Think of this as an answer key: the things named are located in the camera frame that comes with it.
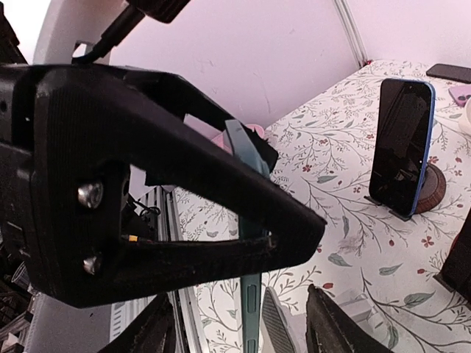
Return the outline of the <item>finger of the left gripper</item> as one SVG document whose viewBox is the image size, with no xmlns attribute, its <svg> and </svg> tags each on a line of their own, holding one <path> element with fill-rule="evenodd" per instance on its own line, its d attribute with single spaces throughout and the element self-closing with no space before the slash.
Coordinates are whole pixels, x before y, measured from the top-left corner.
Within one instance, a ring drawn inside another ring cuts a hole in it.
<svg viewBox="0 0 471 353">
<path fill-rule="evenodd" d="M 157 129 L 143 129 L 132 140 L 142 143 L 150 158 L 146 183 L 183 188 L 272 188 L 263 177 L 232 154 L 199 136 L 183 121 L 186 115 L 223 132 L 225 123 L 238 121 L 181 76 L 160 71 L 127 68 L 123 82 L 144 95 L 144 103 L 155 105 L 147 118 Z M 263 160 L 273 171 L 278 153 L 257 133 L 244 126 Z"/>
<path fill-rule="evenodd" d="M 325 220 L 185 125 L 233 117 L 183 78 L 108 65 L 13 67 L 13 255 L 32 285 L 93 307 L 305 263 Z M 163 207 L 130 169 L 255 227 L 246 240 L 160 240 Z"/>
</svg>

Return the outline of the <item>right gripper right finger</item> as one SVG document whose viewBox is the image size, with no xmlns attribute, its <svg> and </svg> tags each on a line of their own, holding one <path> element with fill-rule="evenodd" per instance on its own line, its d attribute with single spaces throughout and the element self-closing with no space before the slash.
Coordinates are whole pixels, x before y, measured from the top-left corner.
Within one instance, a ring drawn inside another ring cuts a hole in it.
<svg viewBox="0 0 471 353">
<path fill-rule="evenodd" d="M 321 288 L 308 287 L 306 346 L 309 353 L 390 353 L 365 333 Z"/>
</svg>

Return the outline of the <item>black round folding stand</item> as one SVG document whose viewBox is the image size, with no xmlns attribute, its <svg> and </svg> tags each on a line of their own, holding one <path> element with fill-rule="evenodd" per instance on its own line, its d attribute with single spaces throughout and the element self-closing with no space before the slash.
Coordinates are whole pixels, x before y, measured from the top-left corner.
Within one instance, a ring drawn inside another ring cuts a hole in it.
<svg viewBox="0 0 471 353">
<path fill-rule="evenodd" d="M 446 180 L 439 168 L 406 159 L 375 161 L 365 199 L 384 206 L 397 218 L 408 221 L 415 214 L 432 210 L 444 198 Z"/>
</svg>

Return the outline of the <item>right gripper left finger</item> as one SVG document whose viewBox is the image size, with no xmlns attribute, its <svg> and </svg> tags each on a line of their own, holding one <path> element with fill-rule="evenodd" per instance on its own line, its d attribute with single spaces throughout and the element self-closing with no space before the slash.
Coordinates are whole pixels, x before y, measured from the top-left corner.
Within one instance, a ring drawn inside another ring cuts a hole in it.
<svg viewBox="0 0 471 353">
<path fill-rule="evenodd" d="M 112 342 L 99 353 L 176 352 L 173 306 L 166 293 L 160 293 Z"/>
</svg>

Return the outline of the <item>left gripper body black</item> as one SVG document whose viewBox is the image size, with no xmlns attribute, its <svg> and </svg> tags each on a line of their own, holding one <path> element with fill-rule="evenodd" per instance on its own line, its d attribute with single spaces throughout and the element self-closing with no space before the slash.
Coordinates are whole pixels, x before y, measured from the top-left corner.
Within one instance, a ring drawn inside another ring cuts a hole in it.
<svg viewBox="0 0 471 353">
<path fill-rule="evenodd" d="M 31 197 L 34 100 L 40 69 L 1 66 L 1 235 L 40 286 L 40 259 Z"/>
</svg>

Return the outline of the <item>teal phone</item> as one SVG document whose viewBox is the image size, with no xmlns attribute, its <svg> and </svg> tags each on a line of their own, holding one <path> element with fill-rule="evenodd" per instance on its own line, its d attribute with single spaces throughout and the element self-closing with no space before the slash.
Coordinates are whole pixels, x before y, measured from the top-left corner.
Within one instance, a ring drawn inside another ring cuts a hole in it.
<svg viewBox="0 0 471 353">
<path fill-rule="evenodd" d="M 228 121 L 225 123 L 226 130 L 231 126 L 244 126 L 238 121 Z M 251 169 L 265 178 L 269 177 L 269 167 L 263 160 L 258 150 L 236 152 L 233 146 L 232 155 Z M 238 218 L 239 239 L 248 244 L 251 240 L 265 238 L 268 232 L 260 225 L 255 224 L 245 218 Z M 240 277 L 240 297 L 241 297 L 241 337 L 242 349 L 244 352 L 257 352 L 259 347 L 259 332 L 261 319 L 261 272 L 255 265 L 255 250 L 244 255 L 243 260 L 248 262 L 249 269 L 244 271 Z"/>
</svg>

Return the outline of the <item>silver folding phone stand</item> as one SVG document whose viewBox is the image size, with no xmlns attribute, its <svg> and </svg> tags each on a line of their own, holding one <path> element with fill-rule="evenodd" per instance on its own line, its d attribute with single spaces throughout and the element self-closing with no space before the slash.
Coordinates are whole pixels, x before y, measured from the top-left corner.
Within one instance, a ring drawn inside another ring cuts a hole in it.
<svg viewBox="0 0 471 353">
<path fill-rule="evenodd" d="M 372 306 L 360 296 L 347 298 L 336 304 L 359 325 L 372 315 Z M 261 313 L 262 352 L 308 352 L 306 346 L 306 313 L 294 315 L 284 307 L 273 288 L 267 288 Z"/>
</svg>

